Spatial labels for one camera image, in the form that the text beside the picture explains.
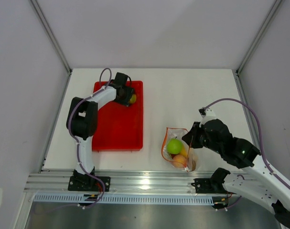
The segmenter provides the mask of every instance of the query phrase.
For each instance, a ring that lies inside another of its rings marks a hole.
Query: yellow fruit
[[[192,161],[192,170],[191,172],[193,172],[196,169],[196,161]]]
[[[186,151],[185,147],[183,146],[179,154],[182,155],[183,157],[187,158],[188,151]]]
[[[136,95],[133,94],[132,97],[131,97],[130,100],[129,100],[129,103],[130,103],[130,104],[133,104],[133,103],[135,103],[135,102],[136,102]]]
[[[174,156],[174,158],[172,159],[172,165],[176,168],[185,168],[187,161],[186,158],[183,157],[182,155],[178,154],[176,156]]]

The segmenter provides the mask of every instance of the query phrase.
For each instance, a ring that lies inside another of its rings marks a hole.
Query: red cutting board
[[[131,87],[136,94],[134,104],[126,107],[110,102],[98,111],[92,151],[139,151],[143,148],[143,82],[132,81]],[[94,92],[99,89],[99,82],[96,82]]]

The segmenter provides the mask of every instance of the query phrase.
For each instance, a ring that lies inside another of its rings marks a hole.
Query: white robotic arm
[[[206,147],[215,151],[227,163],[258,180],[244,180],[219,168],[209,179],[209,188],[216,193],[227,191],[248,198],[275,214],[281,224],[290,228],[290,181],[268,161],[265,163],[263,154],[253,144],[233,137],[211,108],[199,111],[202,115],[201,122],[194,122],[192,129],[182,140],[192,148]],[[193,186],[196,191],[202,188],[201,185],[200,180],[195,179]]]
[[[101,107],[111,101],[124,106],[130,106],[136,101],[134,89],[126,86],[128,79],[130,79],[129,76],[117,73],[114,80],[110,79],[106,85],[88,98],[75,97],[72,99],[66,127],[76,141],[78,163],[73,176],[70,177],[68,190],[98,191],[98,181],[103,184],[103,191],[108,191],[110,177],[95,176],[91,148],[92,136],[97,129],[98,110]]]
[[[101,92],[95,96],[91,96],[88,102],[95,102],[98,106],[98,110],[106,105],[107,103],[114,101],[116,99],[116,89],[112,86],[105,88],[102,86]],[[86,140],[77,136],[79,140],[79,160],[77,163],[76,171],[80,174],[85,174],[83,169],[80,167],[80,163],[86,172],[91,173],[94,169],[94,162],[92,160],[92,139],[93,136],[89,136]]]

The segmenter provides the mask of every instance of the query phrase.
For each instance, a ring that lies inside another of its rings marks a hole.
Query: white tabletop
[[[102,69],[74,69],[54,130],[44,169],[74,169],[76,145],[66,129],[66,119],[73,97],[86,97],[93,91]],[[144,141],[138,152],[93,152],[96,170],[177,171],[161,157],[166,127],[190,129],[200,121],[198,109],[220,98],[239,99],[232,70],[218,69],[112,69],[143,81]],[[108,78],[105,72],[103,80]],[[234,102],[220,102],[212,109],[230,132],[251,141],[242,106]],[[208,149],[196,149],[197,171],[215,171],[223,167],[230,171],[221,157]]]

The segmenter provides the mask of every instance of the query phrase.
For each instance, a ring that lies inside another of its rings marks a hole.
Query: metal corner post
[[[42,154],[40,160],[38,161],[39,164],[36,167],[36,168],[38,168],[37,172],[39,172],[39,173],[42,170],[45,158],[46,158],[48,150],[49,150],[49,146],[50,146],[52,137],[54,135],[55,126],[56,126],[57,121],[58,121],[58,117],[59,117],[59,114],[60,114],[62,103],[64,101],[65,93],[66,93],[66,90],[67,90],[67,87],[68,87],[68,84],[69,84],[69,81],[70,81],[70,76],[71,76],[71,73],[68,74],[67,80],[65,81],[65,85],[63,87],[63,90],[61,91],[61,96],[60,96],[60,99],[59,99],[59,102],[58,102],[56,113],[55,113],[54,118],[53,118],[53,123],[52,123],[51,129],[50,129],[50,131],[48,133],[48,139],[47,139],[46,144],[44,146],[43,154]]]
[[[58,40],[54,36],[54,33],[53,33],[44,13],[42,11],[42,8],[41,8],[39,2],[37,0],[29,0],[29,3],[33,7],[35,14],[38,16],[38,19],[40,20],[40,23],[42,24],[42,26],[46,32],[46,35],[48,36],[50,42],[52,43],[57,55],[61,59],[61,62],[63,64],[64,68],[66,69],[66,71],[68,73],[71,73],[72,70],[67,62],[66,57],[64,56],[64,53],[59,45]]]
[[[264,22],[261,24],[260,29],[258,30],[255,38],[253,39],[247,53],[245,54],[241,64],[239,65],[239,68],[237,70],[237,75],[240,76],[240,73],[244,69],[247,62],[250,60],[251,56],[253,55],[254,51],[258,47],[259,43],[263,39],[264,35],[266,34],[268,27],[273,22],[273,19],[277,15],[279,9],[281,8],[282,3],[285,0],[275,0],[274,4],[272,5],[269,13],[267,14]]]
[[[12,228],[14,229],[25,229],[27,225],[27,220],[31,211],[31,206],[33,203],[34,193],[23,193],[22,205],[19,209],[19,214]]]
[[[237,87],[237,90],[238,90],[238,94],[239,94],[240,100],[248,105],[247,98],[246,98],[243,86],[241,84],[240,78],[238,77],[238,75],[237,75],[237,73],[235,71],[233,71],[233,75],[234,75],[234,79],[235,79],[235,83],[236,83],[236,87]],[[243,106],[243,110],[244,110],[244,113],[245,113],[245,116],[246,116],[246,120],[247,120],[247,124],[248,124],[248,127],[249,127],[249,131],[250,131],[250,134],[251,134],[252,141],[253,141],[254,145],[257,148],[259,148],[258,131],[257,131],[256,125],[255,125],[253,116],[252,116],[251,112],[248,109],[246,109],[244,106]]]

